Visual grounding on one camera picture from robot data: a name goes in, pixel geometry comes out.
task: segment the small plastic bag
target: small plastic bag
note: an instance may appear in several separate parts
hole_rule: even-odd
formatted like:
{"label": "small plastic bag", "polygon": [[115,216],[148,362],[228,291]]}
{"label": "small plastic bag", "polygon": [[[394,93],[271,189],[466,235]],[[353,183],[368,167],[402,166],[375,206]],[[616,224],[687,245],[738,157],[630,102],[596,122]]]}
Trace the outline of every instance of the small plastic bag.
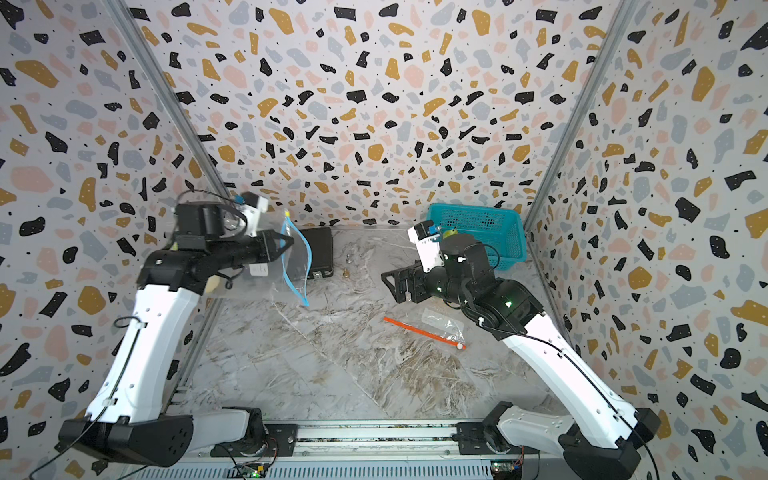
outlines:
{"label": "small plastic bag", "polygon": [[[232,288],[225,288],[224,282],[213,290],[213,296],[237,298],[242,300],[267,299],[273,302],[309,306],[306,296],[306,278],[312,264],[312,250],[309,242],[290,219],[288,210],[279,213],[261,214],[259,230],[274,230],[293,238],[293,245],[280,258],[269,263],[246,265],[242,273],[227,271],[233,276]],[[278,240],[277,246],[283,247],[285,240]]]}
{"label": "small plastic bag", "polygon": [[462,350],[467,348],[462,316],[440,299],[431,298],[421,303],[401,303],[387,313],[385,320]]}

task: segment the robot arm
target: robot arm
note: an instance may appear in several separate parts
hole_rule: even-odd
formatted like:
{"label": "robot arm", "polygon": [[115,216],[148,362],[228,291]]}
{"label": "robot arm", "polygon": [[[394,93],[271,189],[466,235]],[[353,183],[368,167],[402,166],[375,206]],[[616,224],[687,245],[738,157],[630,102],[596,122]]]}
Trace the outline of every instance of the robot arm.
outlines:
{"label": "robot arm", "polygon": [[[292,237],[257,229],[266,199],[244,194],[238,200],[177,205],[178,228],[171,241],[177,250],[157,250],[145,261],[114,363],[85,417],[64,422],[58,435],[63,444],[109,462],[167,467],[188,449],[263,431],[258,413],[242,409],[162,415],[174,347],[208,278],[225,268],[272,262],[293,244]],[[237,230],[228,237],[227,214],[231,223],[236,219]]]}
{"label": "robot arm", "polygon": [[[467,318],[516,352],[547,383],[570,415],[526,412],[503,402],[485,423],[489,445],[528,445],[561,455],[582,478],[630,478],[660,425],[606,385],[555,328],[528,290],[495,277],[482,243],[468,233],[441,239],[432,221],[409,230],[420,261],[382,274],[398,303],[430,296],[458,304]],[[439,251],[439,261],[434,250]]]}

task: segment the terrazzo wallpaper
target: terrazzo wallpaper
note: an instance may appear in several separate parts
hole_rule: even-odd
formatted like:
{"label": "terrazzo wallpaper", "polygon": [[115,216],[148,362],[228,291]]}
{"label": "terrazzo wallpaper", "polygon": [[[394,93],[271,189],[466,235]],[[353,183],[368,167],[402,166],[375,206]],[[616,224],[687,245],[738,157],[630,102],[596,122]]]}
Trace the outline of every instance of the terrazzo wallpaper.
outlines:
{"label": "terrazzo wallpaper", "polygon": [[531,235],[661,478],[768,478],[767,6],[640,2]]}
{"label": "terrazzo wallpaper", "polygon": [[[0,478],[25,478],[83,415],[146,255],[200,167],[101,4],[0,0]],[[201,325],[193,315],[169,377]],[[38,480],[94,478],[71,451]]]}
{"label": "terrazzo wallpaper", "polygon": [[523,216],[616,0],[128,0],[224,181],[301,223]]}

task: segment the clear plastic bag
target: clear plastic bag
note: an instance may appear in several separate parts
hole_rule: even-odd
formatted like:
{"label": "clear plastic bag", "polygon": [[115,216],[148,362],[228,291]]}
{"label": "clear plastic bag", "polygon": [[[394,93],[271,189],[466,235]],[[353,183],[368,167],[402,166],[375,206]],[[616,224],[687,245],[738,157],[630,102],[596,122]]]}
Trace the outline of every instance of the clear plastic bag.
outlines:
{"label": "clear plastic bag", "polygon": [[421,303],[401,303],[391,309],[384,320],[414,334],[427,336],[463,350],[467,348],[467,344],[464,339],[465,323],[460,320],[462,317],[458,310],[444,305],[440,299],[431,298]]}
{"label": "clear plastic bag", "polygon": [[[269,263],[253,263],[245,266],[242,273],[237,270],[225,271],[233,276],[232,288],[227,289],[224,282],[211,277],[207,288],[213,296],[237,298],[242,300],[269,299],[273,302],[298,303],[309,306],[306,297],[306,278],[312,264],[312,250],[309,242],[290,219],[288,210],[279,213],[261,214],[259,230],[271,229],[293,238],[293,245],[279,259]],[[285,245],[285,240],[278,240],[278,247]]]}

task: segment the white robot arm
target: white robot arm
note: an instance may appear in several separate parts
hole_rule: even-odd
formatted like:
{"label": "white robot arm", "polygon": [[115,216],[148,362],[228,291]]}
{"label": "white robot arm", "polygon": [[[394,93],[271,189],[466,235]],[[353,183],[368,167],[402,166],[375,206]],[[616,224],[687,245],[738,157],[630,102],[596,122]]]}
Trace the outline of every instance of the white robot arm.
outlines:
{"label": "white robot arm", "polygon": [[568,345],[528,290],[495,277],[483,243],[468,233],[441,239],[432,221],[409,230],[420,261],[382,274],[397,302],[430,296],[457,304],[465,316],[522,357],[570,415],[526,412],[502,402],[483,422],[497,451],[527,445],[560,455],[582,478],[630,478],[660,421],[622,399]]}

